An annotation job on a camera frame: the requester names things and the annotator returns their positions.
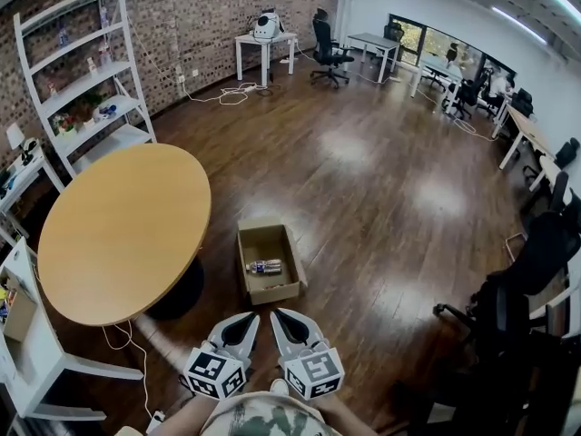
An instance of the table lamp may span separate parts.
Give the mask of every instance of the table lamp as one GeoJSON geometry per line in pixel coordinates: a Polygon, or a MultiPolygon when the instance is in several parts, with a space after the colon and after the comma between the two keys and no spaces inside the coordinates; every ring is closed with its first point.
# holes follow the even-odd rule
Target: table lamp
{"type": "Polygon", "coordinates": [[[33,156],[29,154],[24,148],[25,135],[18,127],[18,124],[10,124],[10,126],[8,126],[8,130],[6,131],[6,135],[8,136],[8,143],[10,143],[12,150],[17,149],[18,147],[20,147],[22,150],[22,164],[27,166],[30,162],[32,162],[33,156]]]}

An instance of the shelf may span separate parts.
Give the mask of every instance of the shelf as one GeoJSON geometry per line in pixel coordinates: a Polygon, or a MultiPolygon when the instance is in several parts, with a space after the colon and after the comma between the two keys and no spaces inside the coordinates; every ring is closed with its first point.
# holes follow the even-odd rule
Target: shelf
{"type": "Polygon", "coordinates": [[[109,34],[113,31],[117,31],[119,29],[123,29],[123,23],[117,23],[115,25],[110,25],[109,27],[105,27],[104,29],[100,29],[99,31],[96,31],[94,33],[90,33],[89,35],[86,35],[85,37],[83,37],[79,40],[71,42],[69,45],[64,46],[60,50],[54,52],[53,54],[51,54],[50,56],[45,58],[42,62],[35,64],[32,68],[30,68],[30,72],[32,74],[36,74],[41,69],[47,67],[50,63],[58,60],[61,56],[66,55],[69,52],[72,52],[75,48],[79,48],[81,45],[85,45],[85,44],[91,42],[92,40],[94,40],[98,37],[101,37],[102,35],[109,34]]]}
{"type": "Polygon", "coordinates": [[[65,15],[81,6],[88,5],[96,0],[63,0],[63,2],[47,8],[21,25],[23,35],[28,35],[56,18],[65,15]]]}
{"type": "Polygon", "coordinates": [[[139,100],[126,97],[125,95],[116,95],[103,102],[100,106],[112,104],[117,106],[117,114],[113,118],[101,120],[91,127],[82,126],[77,131],[77,134],[71,138],[64,138],[60,134],[57,135],[54,139],[54,145],[56,148],[65,155],[72,154],[76,149],[91,139],[91,137],[106,128],[109,124],[117,121],[119,118],[123,117],[124,114],[128,114],[134,108],[139,106],[139,100]]]}
{"type": "Polygon", "coordinates": [[[145,131],[130,126],[129,124],[124,124],[74,162],[73,168],[77,173],[80,173],[100,158],[115,150],[121,150],[132,145],[145,144],[151,140],[152,137],[145,131]]]}
{"type": "Polygon", "coordinates": [[[129,62],[112,62],[106,66],[97,68],[96,74],[86,74],[77,79],[72,84],[69,84],[54,97],[49,98],[42,104],[43,112],[46,117],[52,116],[58,112],[65,105],[71,103],[76,97],[84,94],[89,89],[106,81],[110,77],[119,74],[121,71],[129,69],[131,64],[129,62]]]}

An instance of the white wall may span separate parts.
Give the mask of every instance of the white wall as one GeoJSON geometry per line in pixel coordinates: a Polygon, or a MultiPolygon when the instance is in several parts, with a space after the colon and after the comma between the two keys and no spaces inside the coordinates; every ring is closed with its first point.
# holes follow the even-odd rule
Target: white wall
{"type": "MultiPolygon", "coordinates": [[[[581,67],[549,54],[530,35],[492,11],[467,0],[353,0],[347,34],[383,35],[389,14],[452,35],[493,56],[518,73],[517,88],[533,95],[538,125],[556,152],[571,137],[581,141],[581,67]]],[[[581,196],[581,157],[568,170],[581,196]]],[[[569,264],[581,277],[581,254],[569,264]]]]}

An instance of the white ladder shelf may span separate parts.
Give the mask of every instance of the white ladder shelf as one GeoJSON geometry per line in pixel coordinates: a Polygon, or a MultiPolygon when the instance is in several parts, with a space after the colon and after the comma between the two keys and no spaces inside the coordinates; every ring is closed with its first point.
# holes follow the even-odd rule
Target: white ladder shelf
{"type": "Polygon", "coordinates": [[[118,0],[118,9],[121,22],[113,23],[112,21],[109,26],[103,27],[98,31],[86,35],[76,41],[72,41],[70,44],[61,47],[59,50],[53,54],[50,54],[44,60],[35,64],[34,66],[30,66],[28,63],[25,51],[25,38],[28,35],[43,25],[54,21],[60,16],[70,13],[71,11],[85,5],[97,3],[99,5],[100,11],[101,2],[102,0],[64,0],[63,2],[44,10],[38,15],[33,16],[25,22],[20,21],[19,13],[14,15],[16,47],[18,49],[18,55],[20,56],[22,70],[25,74],[26,85],[28,86],[28,91],[30,92],[30,95],[33,99],[34,108],[36,109],[36,113],[38,114],[38,117],[43,124],[43,128],[51,140],[56,153],[63,162],[66,170],[73,178],[75,178],[76,175],[86,167],[90,166],[99,158],[109,154],[110,152],[131,145],[144,144],[150,141],[154,143],[157,142],[155,133],[153,132],[152,120],[147,112],[147,105],[145,104],[145,98],[143,96],[139,75],[137,73],[137,65],[135,64],[135,55],[133,53],[133,45],[131,42],[131,32],[129,28],[125,0],[118,0]],[[105,66],[100,66],[96,74],[87,73],[86,75],[67,85],[64,89],[60,90],[57,95],[54,95],[44,102],[41,102],[38,91],[36,90],[36,85],[34,84],[33,76],[36,73],[40,72],[43,68],[55,62],[62,56],[72,52],[74,49],[85,45],[99,37],[106,38],[111,33],[119,30],[123,31],[123,39],[125,42],[128,61],[114,61],[106,64],[105,66]],[[118,75],[126,70],[131,70],[133,84],[135,85],[135,92],[137,93],[136,99],[132,98],[127,93],[118,78],[118,75]],[[115,112],[115,116],[111,119],[101,120],[91,127],[82,126],[77,130],[77,134],[71,138],[65,138],[61,134],[54,135],[53,128],[49,121],[51,116],[58,113],[62,108],[67,106],[80,95],[84,94],[96,85],[107,81],[108,79],[113,79],[117,95],[108,99],[105,103],[116,105],[117,110],[115,112]],[[144,120],[146,131],[130,125],[128,113],[133,110],[136,111],[144,120]],[[75,162],[71,162],[69,160],[69,156],[81,145],[85,144],[89,139],[94,137],[109,124],[119,120],[122,117],[125,118],[124,125],[105,137],[99,144],[97,144],[75,162]]]}

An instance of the person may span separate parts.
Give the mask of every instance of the person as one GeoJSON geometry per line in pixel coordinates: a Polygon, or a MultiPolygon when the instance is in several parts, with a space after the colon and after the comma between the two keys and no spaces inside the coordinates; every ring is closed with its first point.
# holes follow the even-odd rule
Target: person
{"type": "Polygon", "coordinates": [[[512,95],[515,85],[515,77],[509,74],[507,77],[500,74],[492,81],[490,86],[490,94],[488,94],[488,103],[496,108],[500,108],[505,101],[505,95],[512,95]]]}
{"type": "Polygon", "coordinates": [[[377,436],[336,394],[307,405],[278,379],[269,391],[215,401],[196,395],[152,436],[377,436]]]}

